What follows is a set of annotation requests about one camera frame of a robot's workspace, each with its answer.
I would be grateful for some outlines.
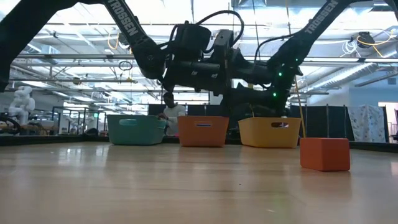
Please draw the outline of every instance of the plastic bin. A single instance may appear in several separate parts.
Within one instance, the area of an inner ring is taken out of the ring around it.
[[[109,141],[115,145],[149,146],[161,143],[166,121],[156,116],[107,115]]]
[[[300,125],[300,118],[248,118],[239,121],[239,132],[245,146],[296,148]]]
[[[219,116],[179,116],[177,119],[181,146],[224,146],[229,118]]]

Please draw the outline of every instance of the ceiling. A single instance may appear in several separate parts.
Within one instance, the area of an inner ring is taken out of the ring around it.
[[[0,11],[7,14],[18,1],[0,1]],[[126,0],[133,13],[139,18],[144,30],[156,42],[162,43],[169,39],[174,24],[199,21],[201,18],[239,3],[234,8],[240,13],[245,21],[244,34],[235,47],[239,47],[245,57],[253,56],[257,48],[257,35],[259,41],[270,37],[277,37],[289,33],[288,21],[290,21],[291,32],[297,32],[303,28],[322,5],[322,1],[290,0],[289,19],[287,17],[285,1],[270,1],[269,7],[264,7],[264,1],[255,1],[253,10],[251,1],[235,0]],[[389,39],[388,43],[378,46],[386,49],[396,44],[395,26],[397,21],[393,12],[375,10],[376,6],[382,4],[380,1],[361,2],[352,5],[325,31],[312,47],[309,57],[378,57],[373,48],[354,51],[347,41],[356,37],[358,32],[368,31],[374,37],[376,43]],[[238,20],[232,15],[216,16],[204,24],[213,35],[220,29],[240,30]],[[53,52],[58,54],[128,54],[122,45],[116,45],[116,37],[119,29],[111,16],[102,5],[85,5],[78,3],[69,9],[58,11],[49,20],[48,24],[37,34],[23,54],[39,53],[34,49],[43,49],[43,46],[51,46]],[[283,41],[275,41],[267,44],[261,50],[261,56],[271,56],[283,44]],[[89,80],[104,80],[104,82],[83,82],[79,85],[71,82],[47,82],[36,85],[37,88],[48,88],[52,86],[59,90],[60,96],[66,95],[74,100],[84,102],[75,96],[92,98],[94,102],[119,102],[119,103],[160,103],[160,86],[153,80],[142,76],[134,61],[130,71],[122,71],[118,68],[122,60],[107,61],[112,67],[91,67],[90,64],[104,63],[103,60],[73,60],[61,59],[58,63],[68,65],[64,67],[38,66],[43,63],[37,59],[17,59],[12,68],[11,78],[31,78],[44,80],[57,78],[60,80],[79,77]],[[77,64],[86,63],[85,67]],[[327,77],[332,72],[343,66],[329,66],[325,63],[313,63],[301,66],[304,77],[299,81],[300,88],[311,85],[311,82]],[[106,83],[107,80],[126,80],[131,78],[137,83]],[[66,91],[69,89],[84,89],[84,92]],[[107,91],[107,94],[95,92],[96,89]],[[113,90],[131,91],[116,93]],[[181,103],[207,103],[208,93],[194,93],[192,89],[178,87],[178,91],[190,91],[179,93],[176,99]]]

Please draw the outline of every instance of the yellow basket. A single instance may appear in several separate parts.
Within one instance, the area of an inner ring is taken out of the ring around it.
[[[300,125],[300,118],[248,118],[239,121],[239,132],[245,146],[296,148]]]

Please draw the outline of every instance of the orange basket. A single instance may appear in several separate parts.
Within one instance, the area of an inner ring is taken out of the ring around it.
[[[181,146],[224,146],[229,118],[219,116],[179,116],[177,119]]]
[[[245,146],[296,148],[300,125],[300,118],[248,118],[239,121],[239,132]]]

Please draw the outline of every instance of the patterned fabric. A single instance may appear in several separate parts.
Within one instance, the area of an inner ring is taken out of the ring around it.
[[[348,107],[348,114],[357,142],[386,142],[384,113],[378,106]]]

